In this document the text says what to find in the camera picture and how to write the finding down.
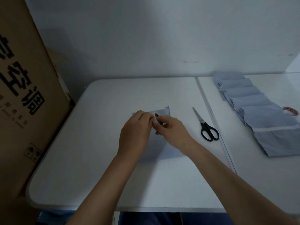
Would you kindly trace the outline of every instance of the right hand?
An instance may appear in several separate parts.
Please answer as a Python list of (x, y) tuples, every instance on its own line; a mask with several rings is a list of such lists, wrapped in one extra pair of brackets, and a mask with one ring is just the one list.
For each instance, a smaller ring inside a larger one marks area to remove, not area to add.
[(170, 145), (179, 149), (184, 155), (187, 155), (191, 146), (196, 141), (188, 133), (187, 129), (181, 121), (171, 116), (156, 117), (163, 126), (153, 124), (152, 127), (156, 130), (156, 135), (162, 135)]

